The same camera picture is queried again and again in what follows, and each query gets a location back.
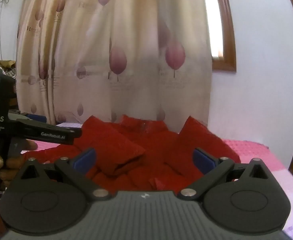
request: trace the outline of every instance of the window frame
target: window frame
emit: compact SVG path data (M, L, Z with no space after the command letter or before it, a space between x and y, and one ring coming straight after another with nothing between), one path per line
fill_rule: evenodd
M229 0L218 0L223 35L223 57L212 57L212 69L236 72L236 49Z

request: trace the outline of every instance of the red clothing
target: red clothing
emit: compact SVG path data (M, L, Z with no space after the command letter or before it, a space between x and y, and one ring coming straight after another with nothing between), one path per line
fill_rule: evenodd
M25 157L54 162L60 157L73 158L89 147L95 149L97 161L86 176L113 193L180 191L203 176L192 161L197 147L217 158L225 156L240 162L227 144L192 117L179 134L169 131L162 121L123 116L115 124L90 117L82 126L82 136L72 146L27 152Z

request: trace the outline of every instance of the gray ribbed surface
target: gray ribbed surface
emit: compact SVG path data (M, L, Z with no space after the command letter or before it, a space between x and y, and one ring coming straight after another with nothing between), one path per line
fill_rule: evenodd
M119 192L95 203L75 226L51 236L23 236L9 231L2 240L288 240L283 232L241 236L209 221L195 202L172 192Z

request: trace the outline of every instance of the curtain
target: curtain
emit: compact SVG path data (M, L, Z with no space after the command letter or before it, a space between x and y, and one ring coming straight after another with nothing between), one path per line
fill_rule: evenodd
M17 41L23 112L49 123L126 114L207 124L212 57L204 0L25 0Z

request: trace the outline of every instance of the silver bolt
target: silver bolt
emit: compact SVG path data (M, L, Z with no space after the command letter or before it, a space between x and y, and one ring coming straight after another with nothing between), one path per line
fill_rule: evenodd
M193 197L196 194L196 191L191 188L185 188L185 189L181 190L181 194L184 197Z
M109 195L109 192L106 189L99 188L93 192L93 195L95 197L106 197L107 195Z

